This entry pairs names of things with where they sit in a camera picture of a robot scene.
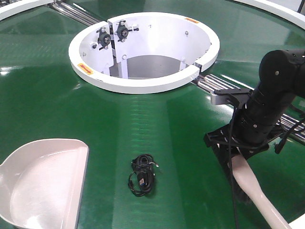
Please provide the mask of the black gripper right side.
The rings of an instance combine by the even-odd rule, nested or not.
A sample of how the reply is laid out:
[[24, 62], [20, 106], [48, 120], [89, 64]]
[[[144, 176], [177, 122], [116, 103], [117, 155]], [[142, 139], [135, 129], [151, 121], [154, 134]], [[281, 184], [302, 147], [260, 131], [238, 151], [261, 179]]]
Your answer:
[[229, 149], [232, 157], [241, 154], [246, 160], [269, 149], [269, 143], [284, 134], [281, 126], [276, 125], [262, 143], [246, 143], [235, 137], [230, 138], [230, 124], [224, 125], [204, 135], [204, 142], [211, 147], [218, 160], [229, 160]]

